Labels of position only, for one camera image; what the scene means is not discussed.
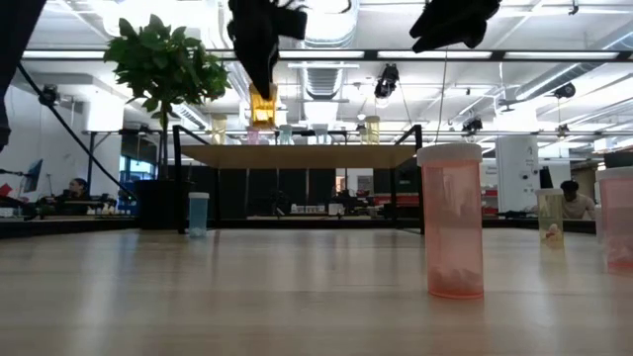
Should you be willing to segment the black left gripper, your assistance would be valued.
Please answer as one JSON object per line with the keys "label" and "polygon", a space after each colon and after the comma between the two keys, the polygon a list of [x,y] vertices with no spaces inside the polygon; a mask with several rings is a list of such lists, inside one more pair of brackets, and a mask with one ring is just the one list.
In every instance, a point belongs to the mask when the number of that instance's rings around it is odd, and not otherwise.
{"label": "black left gripper", "polygon": [[228,0],[228,7],[232,19],[227,30],[236,56],[257,92],[270,99],[273,70],[279,59],[272,25],[275,5],[271,0]]}

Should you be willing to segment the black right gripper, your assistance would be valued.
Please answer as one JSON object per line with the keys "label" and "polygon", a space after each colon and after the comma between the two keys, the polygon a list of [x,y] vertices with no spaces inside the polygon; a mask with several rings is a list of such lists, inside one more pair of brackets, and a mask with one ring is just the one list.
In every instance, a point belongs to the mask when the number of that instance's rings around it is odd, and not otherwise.
{"label": "black right gripper", "polygon": [[488,20],[500,8],[501,0],[433,0],[431,21],[418,19],[409,30],[415,39],[411,50],[420,53],[463,44],[477,47],[484,39]]}

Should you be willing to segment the amber medicine bottle white cap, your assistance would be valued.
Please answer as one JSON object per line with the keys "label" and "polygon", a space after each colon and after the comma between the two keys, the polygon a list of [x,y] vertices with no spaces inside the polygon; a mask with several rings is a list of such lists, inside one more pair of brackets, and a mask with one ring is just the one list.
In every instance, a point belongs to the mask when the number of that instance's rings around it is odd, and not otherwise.
{"label": "amber medicine bottle white cap", "polygon": [[276,127],[277,85],[269,86],[270,97],[263,98],[253,84],[249,85],[251,125],[258,130],[272,130]]}

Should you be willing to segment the tall pink medicine bottle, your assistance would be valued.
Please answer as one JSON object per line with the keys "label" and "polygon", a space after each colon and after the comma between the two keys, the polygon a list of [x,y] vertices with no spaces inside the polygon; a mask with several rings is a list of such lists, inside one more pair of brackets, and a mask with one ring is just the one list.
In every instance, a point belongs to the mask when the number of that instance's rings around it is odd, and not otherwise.
{"label": "tall pink medicine bottle", "polygon": [[484,295],[483,217],[475,143],[421,148],[425,259],[428,293],[449,299]]}

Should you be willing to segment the pale yellow medicine bottle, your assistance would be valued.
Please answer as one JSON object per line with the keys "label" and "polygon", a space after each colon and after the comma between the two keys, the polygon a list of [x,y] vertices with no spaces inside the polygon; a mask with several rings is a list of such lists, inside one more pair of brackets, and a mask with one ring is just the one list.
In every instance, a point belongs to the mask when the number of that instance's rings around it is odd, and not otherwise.
{"label": "pale yellow medicine bottle", "polygon": [[549,248],[564,246],[563,205],[561,189],[540,189],[535,192],[540,242]]}

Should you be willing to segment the wooden shelf with black legs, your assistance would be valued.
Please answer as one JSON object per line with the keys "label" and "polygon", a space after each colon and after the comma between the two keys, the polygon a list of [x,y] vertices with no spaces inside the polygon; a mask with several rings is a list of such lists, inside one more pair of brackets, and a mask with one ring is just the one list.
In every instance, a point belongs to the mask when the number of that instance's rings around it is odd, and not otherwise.
{"label": "wooden shelf with black legs", "polygon": [[190,130],[173,129],[175,181],[181,183],[182,157],[187,156],[216,170],[213,228],[236,228],[221,212],[221,171],[224,169],[336,169],[374,168],[390,173],[391,220],[393,228],[413,227],[400,222],[396,173],[399,166],[422,148],[422,128],[412,126],[393,145],[212,145]]}

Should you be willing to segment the white LED light bar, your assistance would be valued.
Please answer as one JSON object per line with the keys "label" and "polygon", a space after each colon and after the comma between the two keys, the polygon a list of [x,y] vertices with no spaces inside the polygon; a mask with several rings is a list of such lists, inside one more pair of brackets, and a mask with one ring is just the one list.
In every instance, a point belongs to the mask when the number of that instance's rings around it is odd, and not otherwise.
{"label": "white LED light bar", "polygon": [[491,51],[425,51],[414,53],[412,51],[379,51],[378,58],[383,59],[488,59]]}
{"label": "white LED light bar", "polygon": [[612,59],[619,55],[618,51],[508,51],[505,59]]}
{"label": "white LED light bar", "polygon": [[26,50],[23,59],[28,60],[100,60],[104,56],[102,50]]}
{"label": "white LED light bar", "polygon": [[363,50],[281,50],[282,59],[297,60],[344,60],[362,59],[365,56]]}

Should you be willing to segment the green potted plant black pot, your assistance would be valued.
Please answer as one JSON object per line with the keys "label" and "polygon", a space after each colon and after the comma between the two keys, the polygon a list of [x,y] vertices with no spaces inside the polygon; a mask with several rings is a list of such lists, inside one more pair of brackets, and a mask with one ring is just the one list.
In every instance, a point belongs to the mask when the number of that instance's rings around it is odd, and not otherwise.
{"label": "green potted plant black pot", "polygon": [[224,63],[203,42],[173,29],[152,14],[148,24],[118,23],[120,34],[108,42],[103,59],[114,62],[117,83],[132,90],[133,101],[158,120],[161,128],[159,177],[135,183],[138,218],[144,229],[184,230],[186,182],[168,171],[169,120],[181,104],[202,105],[221,98],[231,85]]}

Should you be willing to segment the black partition panel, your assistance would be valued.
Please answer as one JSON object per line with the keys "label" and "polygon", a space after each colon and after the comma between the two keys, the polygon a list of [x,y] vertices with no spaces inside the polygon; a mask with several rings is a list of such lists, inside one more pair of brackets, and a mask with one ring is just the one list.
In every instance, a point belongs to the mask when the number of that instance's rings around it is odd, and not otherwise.
{"label": "black partition panel", "polygon": [[194,192],[210,195],[209,219],[246,220],[288,214],[296,206],[324,206],[335,192],[334,169],[222,169],[193,166],[184,170]]}

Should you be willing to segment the white pillar with signs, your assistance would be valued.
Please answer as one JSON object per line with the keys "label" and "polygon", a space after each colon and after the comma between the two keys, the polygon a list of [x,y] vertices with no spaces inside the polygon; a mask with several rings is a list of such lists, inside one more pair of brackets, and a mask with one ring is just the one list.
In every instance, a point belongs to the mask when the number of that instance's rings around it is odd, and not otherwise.
{"label": "white pillar with signs", "polygon": [[498,211],[528,212],[540,188],[538,144],[533,135],[501,136],[496,141]]}

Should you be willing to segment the red storage bins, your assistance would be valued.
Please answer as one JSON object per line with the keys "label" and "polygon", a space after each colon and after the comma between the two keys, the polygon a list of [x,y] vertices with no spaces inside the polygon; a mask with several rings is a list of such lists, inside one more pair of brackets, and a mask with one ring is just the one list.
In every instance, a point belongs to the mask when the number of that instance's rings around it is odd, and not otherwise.
{"label": "red storage bins", "polygon": [[496,187],[482,189],[482,214],[484,218],[495,217],[498,213],[498,190]]}

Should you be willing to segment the person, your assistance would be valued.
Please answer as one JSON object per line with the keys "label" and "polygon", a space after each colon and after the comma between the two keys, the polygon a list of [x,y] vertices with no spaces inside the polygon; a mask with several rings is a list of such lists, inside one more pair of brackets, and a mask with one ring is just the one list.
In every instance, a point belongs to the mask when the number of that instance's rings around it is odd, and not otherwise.
{"label": "person", "polygon": [[563,181],[560,185],[564,195],[563,217],[568,220],[595,219],[595,203],[579,193],[579,184],[574,180]]}
{"label": "person", "polygon": [[68,188],[55,198],[55,208],[63,215],[86,215],[89,209],[86,202],[90,200],[87,181],[74,178],[69,182]]}

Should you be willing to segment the dark computer monitor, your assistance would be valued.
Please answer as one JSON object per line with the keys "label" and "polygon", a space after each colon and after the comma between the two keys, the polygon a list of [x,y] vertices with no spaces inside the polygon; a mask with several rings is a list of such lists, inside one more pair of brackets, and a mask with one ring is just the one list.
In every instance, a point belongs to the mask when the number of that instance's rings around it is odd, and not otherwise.
{"label": "dark computer monitor", "polygon": [[44,161],[39,159],[31,164],[25,174],[23,192],[32,193],[38,190],[38,184]]}

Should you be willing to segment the black metal rig frame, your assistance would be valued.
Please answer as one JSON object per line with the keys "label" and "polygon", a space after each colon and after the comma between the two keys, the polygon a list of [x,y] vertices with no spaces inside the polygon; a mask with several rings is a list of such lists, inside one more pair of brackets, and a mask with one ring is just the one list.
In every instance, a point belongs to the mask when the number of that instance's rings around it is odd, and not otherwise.
{"label": "black metal rig frame", "polygon": [[[292,50],[319,50],[319,49],[292,49]],[[332,50],[361,50],[361,49],[332,49]],[[555,61],[553,59],[545,59],[545,60],[537,60],[537,59],[505,59],[504,56],[508,51],[525,51],[525,50],[467,50],[467,51],[491,51],[493,54],[491,55],[490,58],[488,59],[383,59],[383,58],[378,58],[377,57],[377,53],[379,51],[407,51],[407,50],[378,50],[378,49],[362,49],[365,52],[365,56],[362,59],[344,59],[344,60],[312,60],[312,61],[343,61],[345,64],[354,64],[354,63],[360,63],[360,62],[386,62],[386,63],[390,63],[390,64],[395,64],[396,62],[400,62],[400,61],[410,61],[410,62],[443,62],[445,64],[449,63],[449,62],[495,62],[495,63],[505,63],[505,62],[561,62],[561,63],[571,63],[571,64],[587,64],[587,63],[599,63],[599,64],[609,64],[609,63],[633,63],[633,51],[631,50],[621,50],[619,51],[619,55],[615,58],[612,59],[579,59],[579,60],[571,60],[571,59],[563,59],[562,61]],[[583,50],[583,51],[615,51],[615,50]],[[79,60],[69,60],[69,61],[96,61],[97,59],[92,59],[92,60],[85,60],[85,59],[79,59]],[[301,61],[306,61],[306,60],[297,60],[297,59],[280,59],[282,62],[301,62]],[[25,59],[25,61],[68,61],[67,60],[28,60]],[[129,130],[123,130],[122,131],[96,131],[96,132],[89,132],[91,133],[91,140],[90,140],[90,145],[86,146],[84,143],[81,142],[81,140],[78,138],[78,136],[72,132],[72,129],[63,121],[63,119],[61,118],[61,116],[59,115],[59,112],[54,108],[49,106],[48,107],[50,112],[59,120],[59,122],[61,124],[63,124],[62,126],[65,127],[66,131],[68,132],[68,134],[70,134],[71,138],[73,138],[77,144],[80,146],[80,148],[83,149],[83,151],[85,152],[85,154],[88,156],[89,158],[89,163],[88,163],[88,170],[89,170],[89,174],[88,174],[88,178],[91,178],[90,174],[92,174],[92,167],[94,165],[97,165],[98,168],[102,171],[103,174],[107,175],[106,173],[107,170],[105,169],[105,167],[103,167],[100,162],[98,162],[98,160],[94,157],[93,152],[94,152],[94,136],[96,134],[132,134],[133,132],[129,131]],[[549,143],[552,143],[554,145],[556,144],[562,144],[565,142],[574,142],[574,140],[572,140],[572,138],[607,138],[607,137],[615,137],[615,136],[633,136],[633,131],[609,131],[607,128],[604,129],[600,129],[597,131],[588,131],[588,132],[578,132],[578,131],[566,131],[566,130],[561,130],[560,127],[563,127],[564,125],[568,125],[569,124],[559,124],[559,126],[557,127],[556,130],[554,131],[479,131],[477,133],[473,133],[473,134],[467,134],[467,133],[463,133],[460,131],[442,131],[442,130],[436,130],[433,132],[428,132],[426,133],[424,130],[422,130],[422,145],[424,144],[423,139],[428,136],[428,137],[433,137],[433,142],[437,143],[439,142],[440,138],[443,137],[447,137],[447,136],[458,136],[460,138],[468,138],[468,137],[476,137],[478,135],[482,135],[488,137],[488,138],[499,138],[501,136],[510,136],[510,135],[533,135],[536,138],[542,138],[542,137],[551,137],[552,139],[556,138],[557,140],[554,141],[552,140]],[[197,133],[201,133],[202,130],[198,130],[198,131],[191,131],[194,134]],[[402,134],[404,134],[405,132],[396,132],[396,131],[386,131],[384,132],[385,134],[391,134],[394,135],[396,138],[400,138],[400,136]],[[328,134],[337,134],[337,135],[342,135],[344,138],[344,143],[349,143],[349,136],[351,134],[360,134],[360,131],[356,130],[356,131],[329,131]],[[410,223],[413,222],[414,226],[413,227],[419,227],[420,231],[422,231],[424,229],[424,221],[423,221],[423,206],[422,206],[422,189],[421,189],[421,183],[418,182],[418,186],[416,186],[416,193],[417,193],[417,203],[418,203],[418,207],[417,207],[417,213],[416,213],[416,219],[417,222],[415,222],[415,220],[411,221],[409,220],[402,220],[400,219],[399,216],[399,221],[402,223]],[[390,202],[388,203],[388,208],[387,208],[387,213],[391,212],[391,204]],[[188,227],[188,215],[185,212],[185,208],[184,208],[184,213],[185,213],[185,221],[184,221],[184,230],[183,231],[179,231],[179,233],[184,233],[186,231],[186,228]],[[383,219],[382,221],[377,221],[377,220],[365,220],[365,221],[358,221],[358,222],[344,222],[341,219],[338,219],[338,221],[325,221],[326,223],[328,223],[328,225],[331,225],[331,227],[328,228],[385,228],[388,227],[387,223],[391,220],[391,215],[386,214],[386,219]],[[234,221],[228,221],[230,223],[236,223],[237,227],[236,228],[241,228],[241,227],[246,227],[246,223],[244,223],[244,226],[240,225],[241,222],[234,222]],[[209,218],[207,218],[207,227],[213,228],[212,227],[212,220],[210,220]]]}

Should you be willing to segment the silver ceiling duct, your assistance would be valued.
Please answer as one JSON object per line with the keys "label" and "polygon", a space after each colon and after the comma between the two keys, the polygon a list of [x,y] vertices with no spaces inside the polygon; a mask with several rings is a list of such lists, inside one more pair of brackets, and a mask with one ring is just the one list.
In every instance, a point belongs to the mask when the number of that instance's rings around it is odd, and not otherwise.
{"label": "silver ceiling duct", "polygon": [[[360,0],[306,0],[303,49],[345,49],[352,45]],[[335,122],[342,94],[343,61],[301,61],[296,65],[303,89],[302,120],[312,127]]]}

